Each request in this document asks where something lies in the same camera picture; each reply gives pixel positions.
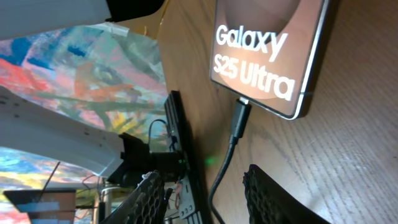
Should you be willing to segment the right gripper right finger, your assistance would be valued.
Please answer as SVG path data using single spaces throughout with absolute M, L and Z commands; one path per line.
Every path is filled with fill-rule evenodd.
M 243 177 L 250 224 L 326 223 L 255 164 Z

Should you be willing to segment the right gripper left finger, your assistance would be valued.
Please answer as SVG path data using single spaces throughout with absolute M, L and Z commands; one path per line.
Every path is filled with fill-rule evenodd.
M 99 224 L 163 224 L 172 188 L 157 171 L 144 175 L 136 189 Z

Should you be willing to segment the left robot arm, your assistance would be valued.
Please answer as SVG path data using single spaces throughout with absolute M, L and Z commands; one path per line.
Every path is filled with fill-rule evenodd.
M 1 146 L 82 167 L 121 187 L 137 185 L 152 171 L 175 182 L 187 169 L 181 152 L 151 152 L 137 137 L 94 128 L 5 87 L 1 87 Z

